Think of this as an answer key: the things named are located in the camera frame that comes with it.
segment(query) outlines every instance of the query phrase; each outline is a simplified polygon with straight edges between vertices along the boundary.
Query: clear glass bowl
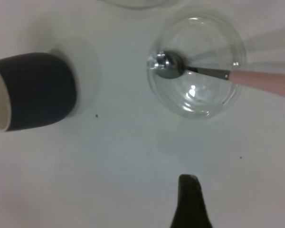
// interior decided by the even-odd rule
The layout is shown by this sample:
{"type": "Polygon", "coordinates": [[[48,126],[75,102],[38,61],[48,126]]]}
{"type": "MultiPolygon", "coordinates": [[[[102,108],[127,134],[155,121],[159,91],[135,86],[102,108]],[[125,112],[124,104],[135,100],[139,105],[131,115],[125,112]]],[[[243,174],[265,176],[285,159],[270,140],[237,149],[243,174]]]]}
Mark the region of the clear glass bowl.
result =
{"type": "Polygon", "coordinates": [[[159,6],[170,0],[102,0],[123,8],[141,10],[159,6]]]}
{"type": "Polygon", "coordinates": [[[209,12],[195,12],[165,26],[148,58],[148,78],[159,101],[187,118],[214,116],[235,101],[240,86],[229,81],[192,72],[176,79],[157,76],[152,68],[161,50],[182,53],[191,66],[243,68],[245,46],[227,20],[209,12]]]}

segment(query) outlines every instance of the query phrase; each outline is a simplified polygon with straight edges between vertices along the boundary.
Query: pink spoon handle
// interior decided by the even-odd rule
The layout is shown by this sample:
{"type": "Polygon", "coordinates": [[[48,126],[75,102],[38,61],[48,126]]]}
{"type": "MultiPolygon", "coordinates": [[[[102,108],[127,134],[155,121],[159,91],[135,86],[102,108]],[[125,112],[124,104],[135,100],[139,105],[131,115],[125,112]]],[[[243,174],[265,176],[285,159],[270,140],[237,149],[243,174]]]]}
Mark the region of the pink spoon handle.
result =
{"type": "Polygon", "coordinates": [[[236,84],[285,96],[285,75],[282,74],[233,71],[229,75],[229,80],[236,84]]]}

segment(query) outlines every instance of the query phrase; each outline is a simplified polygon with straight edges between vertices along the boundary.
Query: spoon handle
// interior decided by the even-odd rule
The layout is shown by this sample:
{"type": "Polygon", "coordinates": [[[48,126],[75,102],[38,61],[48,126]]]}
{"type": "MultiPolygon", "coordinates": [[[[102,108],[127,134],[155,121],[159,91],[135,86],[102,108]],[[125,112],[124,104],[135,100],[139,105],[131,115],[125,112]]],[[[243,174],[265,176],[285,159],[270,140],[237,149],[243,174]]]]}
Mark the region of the spoon handle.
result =
{"type": "Polygon", "coordinates": [[[192,66],[188,66],[187,70],[201,75],[208,75],[223,80],[229,80],[229,75],[230,75],[230,70],[207,69],[207,68],[192,67],[192,66]]]}
{"type": "Polygon", "coordinates": [[[229,80],[235,84],[249,86],[269,93],[285,96],[285,75],[282,74],[229,71],[191,66],[187,67],[187,70],[202,75],[229,80]]]}
{"type": "Polygon", "coordinates": [[[232,83],[285,96],[285,75],[282,74],[233,71],[229,75],[229,80],[232,83]]]}

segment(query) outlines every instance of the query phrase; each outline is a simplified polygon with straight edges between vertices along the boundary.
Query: cup rim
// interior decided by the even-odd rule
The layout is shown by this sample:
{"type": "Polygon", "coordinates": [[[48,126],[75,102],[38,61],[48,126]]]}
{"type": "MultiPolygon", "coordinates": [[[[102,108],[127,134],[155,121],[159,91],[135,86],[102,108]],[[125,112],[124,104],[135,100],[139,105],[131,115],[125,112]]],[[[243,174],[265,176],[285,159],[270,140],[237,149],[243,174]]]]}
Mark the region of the cup rim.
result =
{"type": "Polygon", "coordinates": [[[2,86],[3,86],[3,93],[7,101],[7,112],[8,112],[7,119],[4,121],[5,125],[4,127],[0,127],[0,131],[6,132],[9,129],[10,123],[11,123],[11,102],[10,102],[10,95],[9,95],[8,88],[6,86],[5,81],[3,80],[1,73],[0,73],[0,83],[2,83],[2,86]]]}

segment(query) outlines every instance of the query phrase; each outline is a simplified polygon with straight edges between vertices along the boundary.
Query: spoon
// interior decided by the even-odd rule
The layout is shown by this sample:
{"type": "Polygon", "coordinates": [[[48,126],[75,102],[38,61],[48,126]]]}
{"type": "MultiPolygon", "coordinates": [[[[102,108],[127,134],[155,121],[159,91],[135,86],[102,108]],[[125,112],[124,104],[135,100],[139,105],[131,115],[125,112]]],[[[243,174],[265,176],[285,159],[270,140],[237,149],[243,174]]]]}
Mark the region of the spoon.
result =
{"type": "Polygon", "coordinates": [[[187,66],[181,54],[169,50],[161,51],[156,55],[154,70],[159,77],[165,79],[175,79],[186,71],[191,71],[285,96],[285,75],[187,66]]]}

